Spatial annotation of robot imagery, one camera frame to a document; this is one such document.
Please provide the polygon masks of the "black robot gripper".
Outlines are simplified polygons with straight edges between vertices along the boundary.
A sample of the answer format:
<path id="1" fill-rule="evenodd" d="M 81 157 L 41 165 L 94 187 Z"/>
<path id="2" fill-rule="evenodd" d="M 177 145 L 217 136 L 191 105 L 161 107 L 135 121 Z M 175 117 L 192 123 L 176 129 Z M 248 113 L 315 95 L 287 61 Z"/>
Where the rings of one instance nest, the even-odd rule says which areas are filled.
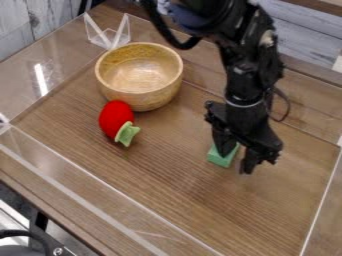
<path id="1" fill-rule="evenodd" d="M 204 120 L 211 124 L 219 155 L 225 157 L 237 143 L 247 148 L 239 172 L 251 174 L 263 161 L 273 164 L 283 150 L 283 141 L 269 126 L 264 104 L 239 108 L 208 100 L 204 108 Z"/>

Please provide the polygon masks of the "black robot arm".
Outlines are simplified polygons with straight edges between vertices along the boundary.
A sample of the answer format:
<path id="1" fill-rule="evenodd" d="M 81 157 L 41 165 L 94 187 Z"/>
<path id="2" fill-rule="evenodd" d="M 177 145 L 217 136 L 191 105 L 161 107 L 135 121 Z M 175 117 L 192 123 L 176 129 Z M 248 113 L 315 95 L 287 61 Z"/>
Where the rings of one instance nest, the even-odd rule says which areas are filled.
<path id="1" fill-rule="evenodd" d="M 171 0 L 175 23 L 192 36 L 208 38 L 219 49 L 227 74 L 223 100 L 205 103 L 217 154 L 245 147 L 240 172 L 261 162 L 273 164 L 283 142 L 269 126 L 276 82 L 283 77 L 273 21 L 249 0 Z"/>

